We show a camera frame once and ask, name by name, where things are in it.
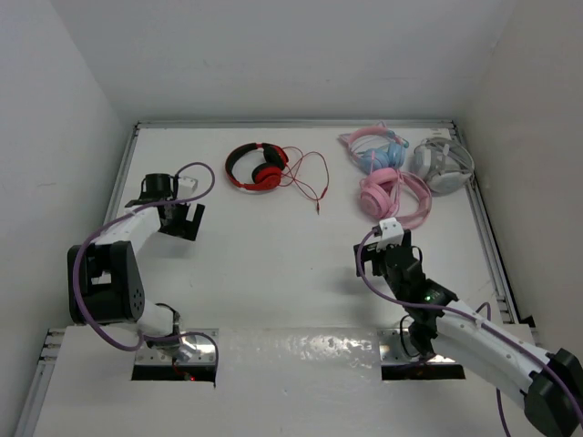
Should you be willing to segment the red black headphones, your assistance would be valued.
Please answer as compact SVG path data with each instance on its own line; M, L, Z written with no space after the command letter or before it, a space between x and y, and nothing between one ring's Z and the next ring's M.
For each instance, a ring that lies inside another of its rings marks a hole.
M233 175L235 164L245 155L260 150L263 162L251 172L251 183L241 183ZM237 188L247 191L270 191L281 184L283 170L287 167L289 158L284 150L271 143L248 143L230 152L225 161L225 172L229 181Z

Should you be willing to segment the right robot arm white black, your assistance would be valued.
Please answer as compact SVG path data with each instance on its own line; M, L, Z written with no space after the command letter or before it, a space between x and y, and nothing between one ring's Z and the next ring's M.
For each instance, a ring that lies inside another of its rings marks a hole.
M520 340L423 272L423 254L405 231L399 243L364 238L353 248L356 274L365 265L390 293L370 291L404 308L410 338L422 357L442 355L492 384L545 436L571 436L582 425L582 364L572 352L547 351Z

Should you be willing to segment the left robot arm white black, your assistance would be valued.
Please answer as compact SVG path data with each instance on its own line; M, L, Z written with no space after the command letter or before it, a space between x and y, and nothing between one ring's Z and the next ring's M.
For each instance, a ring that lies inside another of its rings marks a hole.
M195 178L164 173L147 174L138 198L124 208L128 218L101 230L87 249L78 245L67 253L69 314L75 324L85 325L75 290L95 323L126 324L144 335L144 345L172 358L179 356L184 340L179 337L179 312L146 298L137 254L157 233L193 241L205 207L198 204L189 215L189 199L195 195Z

